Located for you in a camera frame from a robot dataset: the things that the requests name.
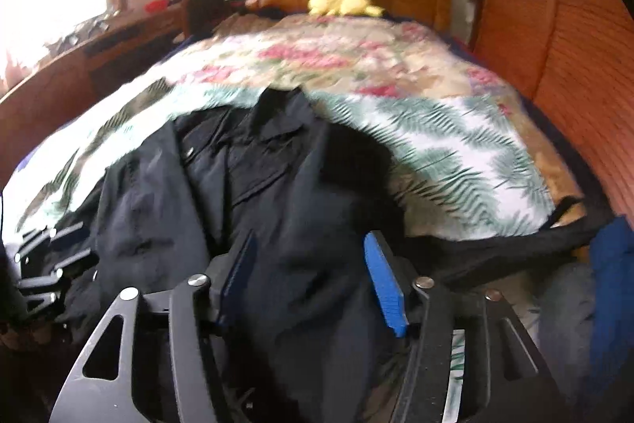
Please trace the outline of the black double-breasted coat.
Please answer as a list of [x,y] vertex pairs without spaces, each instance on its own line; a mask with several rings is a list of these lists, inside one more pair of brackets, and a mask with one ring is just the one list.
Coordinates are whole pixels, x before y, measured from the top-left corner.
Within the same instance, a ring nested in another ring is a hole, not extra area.
[[80,207],[97,278],[71,301],[82,352],[55,422],[436,422],[454,320],[461,415],[561,422],[557,384],[507,303],[454,294],[506,259],[550,255],[554,205],[501,203],[456,149],[417,191],[484,241],[403,233],[387,150],[323,120],[299,90],[164,124]]

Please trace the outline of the folded grey garment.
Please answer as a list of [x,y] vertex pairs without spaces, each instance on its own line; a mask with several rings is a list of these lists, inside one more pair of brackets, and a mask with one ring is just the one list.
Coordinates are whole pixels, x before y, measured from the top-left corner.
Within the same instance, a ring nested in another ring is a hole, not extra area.
[[589,265],[561,266],[539,290],[539,350],[569,406],[589,373],[595,285]]

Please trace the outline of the long wooden desk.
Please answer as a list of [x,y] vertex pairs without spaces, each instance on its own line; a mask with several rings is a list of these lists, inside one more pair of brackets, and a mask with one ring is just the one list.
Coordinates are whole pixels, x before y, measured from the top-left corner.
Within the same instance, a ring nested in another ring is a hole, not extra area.
[[50,61],[1,99],[1,183],[31,150],[166,56],[181,8],[128,21]]

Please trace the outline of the folded navy blue garment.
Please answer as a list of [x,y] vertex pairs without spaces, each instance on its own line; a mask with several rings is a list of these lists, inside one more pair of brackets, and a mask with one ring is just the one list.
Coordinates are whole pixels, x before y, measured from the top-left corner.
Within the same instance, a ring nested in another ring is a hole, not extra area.
[[633,350],[633,229],[619,216],[590,244],[595,286],[588,389],[602,394]]

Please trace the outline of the palm leaf print sheet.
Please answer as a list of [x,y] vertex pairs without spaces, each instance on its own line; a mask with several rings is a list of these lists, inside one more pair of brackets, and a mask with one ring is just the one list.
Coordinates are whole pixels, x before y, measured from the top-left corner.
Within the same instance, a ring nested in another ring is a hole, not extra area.
[[173,287],[247,232],[257,256],[225,381],[240,417],[373,421],[397,340],[364,259],[379,230],[429,262],[535,236],[554,201],[490,99],[391,99],[211,84],[122,88],[14,174],[15,239],[83,221],[97,278],[63,320],[84,340],[115,292]]

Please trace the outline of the red bowl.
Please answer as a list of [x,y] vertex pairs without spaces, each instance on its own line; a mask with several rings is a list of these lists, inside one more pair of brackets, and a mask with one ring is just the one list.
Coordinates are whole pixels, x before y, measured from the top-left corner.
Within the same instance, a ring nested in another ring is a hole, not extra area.
[[170,6],[170,0],[153,0],[144,5],[147,14],[156,14],[166,10]]

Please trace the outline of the wooden chair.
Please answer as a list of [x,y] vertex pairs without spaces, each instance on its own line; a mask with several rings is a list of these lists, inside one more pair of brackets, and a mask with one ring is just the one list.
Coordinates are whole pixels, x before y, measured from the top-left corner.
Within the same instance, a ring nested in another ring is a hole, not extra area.
[[181,0],[181,28],[189,38],[212,29],[231,13],[227,0]]

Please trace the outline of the floral quilt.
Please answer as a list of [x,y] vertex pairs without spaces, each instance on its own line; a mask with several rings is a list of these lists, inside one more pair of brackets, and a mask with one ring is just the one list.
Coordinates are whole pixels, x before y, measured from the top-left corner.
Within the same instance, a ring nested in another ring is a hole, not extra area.
[[513,87],[415,21],[234,14],[166,59],[170,84],[275,87],[383,98],[489,97],[519,111]]

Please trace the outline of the wooden louvered wardrobe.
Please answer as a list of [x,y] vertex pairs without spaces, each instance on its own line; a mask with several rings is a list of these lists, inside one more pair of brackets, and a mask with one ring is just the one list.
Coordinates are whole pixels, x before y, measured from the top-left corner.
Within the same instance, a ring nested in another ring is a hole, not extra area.
[[483,0],[475,53],[582,154],[633,214],[633,18],[622,0]]

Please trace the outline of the yellow plush toy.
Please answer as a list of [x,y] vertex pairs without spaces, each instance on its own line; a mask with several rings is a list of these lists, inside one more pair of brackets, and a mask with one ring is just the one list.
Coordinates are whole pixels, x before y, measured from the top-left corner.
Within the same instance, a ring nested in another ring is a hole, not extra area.
[[384,13],[371,0],[308,0],[307,9],[315,16],[382,17]]

